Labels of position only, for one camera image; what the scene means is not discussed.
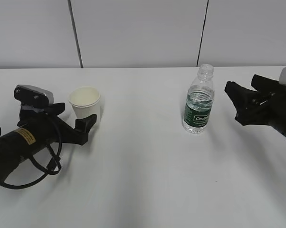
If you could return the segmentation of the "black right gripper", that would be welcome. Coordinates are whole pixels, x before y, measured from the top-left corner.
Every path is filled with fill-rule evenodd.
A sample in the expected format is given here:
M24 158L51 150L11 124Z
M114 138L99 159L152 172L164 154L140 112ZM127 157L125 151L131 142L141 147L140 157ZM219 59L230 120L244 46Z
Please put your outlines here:
M254 74L251 86L257 91L244 88L232 81L226 83L224 91L236 109L235 120L242 126L271 126L282 135L286 135L286 94L258 94L258 91L276 91L280 86L279 82Z

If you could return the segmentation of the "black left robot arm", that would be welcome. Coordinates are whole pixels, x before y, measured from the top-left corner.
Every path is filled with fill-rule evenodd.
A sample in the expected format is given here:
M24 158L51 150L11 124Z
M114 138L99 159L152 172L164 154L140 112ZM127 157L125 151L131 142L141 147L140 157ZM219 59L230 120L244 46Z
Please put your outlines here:
M21 190L38 184L48 175L57 175L62 169L62 145L84 145L88 141L97 115L77 119L75 127L72 128L59 118L64 110L64 103L50 104L42 109L26 107L23 104L19 113L18 128L5 135L1 135L0 128L0 186ZM26 160L30 160L42 175L23 185L6 183L6 178Z

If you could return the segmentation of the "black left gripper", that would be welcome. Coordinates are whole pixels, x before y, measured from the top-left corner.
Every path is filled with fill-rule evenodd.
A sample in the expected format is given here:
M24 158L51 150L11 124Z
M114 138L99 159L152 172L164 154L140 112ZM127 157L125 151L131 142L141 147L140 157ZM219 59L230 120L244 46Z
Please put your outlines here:
M31 126L34 130L42 132L46 139L54 138L56 142L84 145L88 142L88 135L96 124L96 114L76 119L75 128L72 128L58 117L64 111L65 103L50 104L44 109L44 113L20 118L17 126Z

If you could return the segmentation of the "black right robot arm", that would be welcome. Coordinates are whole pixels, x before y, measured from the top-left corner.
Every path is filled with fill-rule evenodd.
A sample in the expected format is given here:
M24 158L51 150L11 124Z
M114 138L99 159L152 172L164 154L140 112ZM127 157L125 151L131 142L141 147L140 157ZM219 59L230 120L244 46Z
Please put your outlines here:
M233 81L226 83L225 93L236 109L235 120L242 126L271 126L286 137L286 85L255 74L251 86L254 91Z

